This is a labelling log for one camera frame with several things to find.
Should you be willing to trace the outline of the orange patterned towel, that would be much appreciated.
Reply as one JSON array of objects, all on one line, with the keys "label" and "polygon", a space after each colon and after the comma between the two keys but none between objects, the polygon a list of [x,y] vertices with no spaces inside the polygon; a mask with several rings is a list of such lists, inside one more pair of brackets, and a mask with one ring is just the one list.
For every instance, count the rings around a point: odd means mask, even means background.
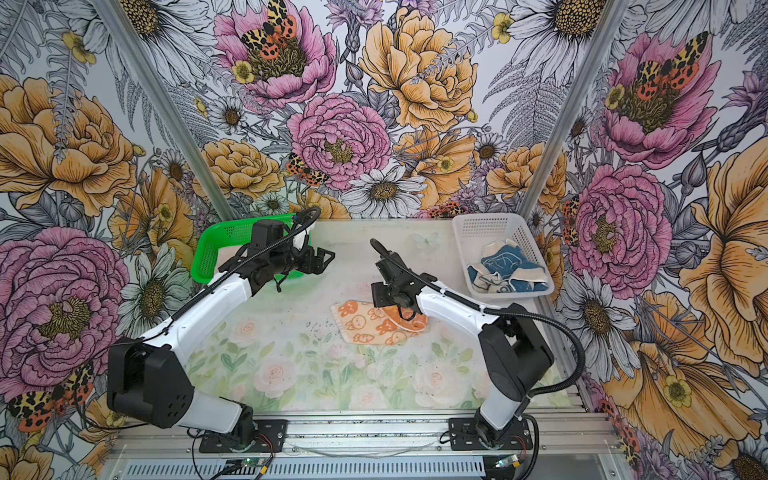
[{"label": "orange patterned towel", "polygon": [[331,307],[342,338],[350,344],[396,346],[428,331],[429,320],[396,306],[375,307],[370,302],[348,300]]}]

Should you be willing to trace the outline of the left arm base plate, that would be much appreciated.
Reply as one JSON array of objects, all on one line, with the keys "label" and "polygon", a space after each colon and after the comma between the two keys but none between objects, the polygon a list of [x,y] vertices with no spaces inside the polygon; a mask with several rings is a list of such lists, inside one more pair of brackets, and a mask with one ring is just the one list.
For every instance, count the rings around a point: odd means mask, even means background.
[{"label": "left arm base plate", "polygon": [[259,419],[254,421],[249,437],[205,431],[198,449],[203,454],[280,453],[287,427],[284,419]]}]

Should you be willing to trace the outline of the pink towel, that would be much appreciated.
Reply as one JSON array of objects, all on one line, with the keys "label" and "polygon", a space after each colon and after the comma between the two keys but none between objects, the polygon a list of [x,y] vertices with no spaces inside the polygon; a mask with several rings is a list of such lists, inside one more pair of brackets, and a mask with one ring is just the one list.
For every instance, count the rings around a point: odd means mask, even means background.
[{"label": "pink towel", "polygon": [[234,257],[238,250],[239,250],[239,246],[229,246],[229,247],[220,248],[217,251],[214,271],[218,272],[220,267],[224,265],[227,261],[229,261],[232,257]]}]

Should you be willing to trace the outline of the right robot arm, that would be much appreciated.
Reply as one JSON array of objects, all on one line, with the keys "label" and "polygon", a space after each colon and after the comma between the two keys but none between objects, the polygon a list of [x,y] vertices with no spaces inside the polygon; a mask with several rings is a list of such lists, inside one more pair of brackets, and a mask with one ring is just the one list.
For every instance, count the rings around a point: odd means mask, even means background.
[{"label": "right robot arm", "polygon": [[415,273],[378,241],[371,245],[383,278],[371,285],[376,307],[394,307],[407,322],[418,315],[447,322],[478,340],[491,387],[475,414],[475,436],[487,448],[500,447],[554,364],[533,315],[515,303],[506,308],[476,303],[428,273]]}]

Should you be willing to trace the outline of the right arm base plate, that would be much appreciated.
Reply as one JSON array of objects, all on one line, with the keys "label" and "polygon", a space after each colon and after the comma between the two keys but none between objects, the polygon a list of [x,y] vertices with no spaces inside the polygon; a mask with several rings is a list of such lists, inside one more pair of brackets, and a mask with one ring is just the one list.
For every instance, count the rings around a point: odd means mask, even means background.
[{"label": "right arm base plate", "polygon": [[453,451],[523,451],[533,448],[531,429],[525,420],[513,418],[501,430],[494,429],[483,419],[453,417],[442,441]]}]

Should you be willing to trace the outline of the blue white patterned towel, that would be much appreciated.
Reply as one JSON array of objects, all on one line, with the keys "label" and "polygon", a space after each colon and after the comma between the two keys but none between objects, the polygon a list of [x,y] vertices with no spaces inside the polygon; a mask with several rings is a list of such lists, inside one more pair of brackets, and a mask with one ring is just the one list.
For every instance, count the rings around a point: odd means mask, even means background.
[{"label": "blue white patterned towel", "polygon": [[467,266],[467,274],[472,288],[485,294],[543,292],[550,286],[545,268],[511,239],[484,246],[480,260]]}]

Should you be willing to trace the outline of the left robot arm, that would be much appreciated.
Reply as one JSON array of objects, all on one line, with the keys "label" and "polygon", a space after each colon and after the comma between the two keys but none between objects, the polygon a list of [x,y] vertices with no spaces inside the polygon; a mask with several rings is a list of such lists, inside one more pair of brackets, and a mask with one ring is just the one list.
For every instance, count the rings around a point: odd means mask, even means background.
[{"label": "left robot arm", "polygon": [[319,218],[312,208],[256,221],[249,243],[224,262],[212,280],[177,312],[136,339],[108,352],[108,407],[140,422],[216,433],[238,447],[257,437],[251,407],[196,390],[186,372],[191,355],[238,307],[269,283],[294,271],[322,274],[335,255],[310,244]]}]

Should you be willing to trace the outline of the white plastic basket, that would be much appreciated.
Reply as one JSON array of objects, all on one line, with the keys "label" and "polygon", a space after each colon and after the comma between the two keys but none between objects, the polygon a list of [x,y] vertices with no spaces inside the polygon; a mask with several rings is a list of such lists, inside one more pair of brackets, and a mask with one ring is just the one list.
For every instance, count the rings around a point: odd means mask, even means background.
[{"label": "white plastic basket", "polygon": [[555,282],[523,217],[465,214],[455,217],[452,227],[472,297],[500,304],[554,292]]}]

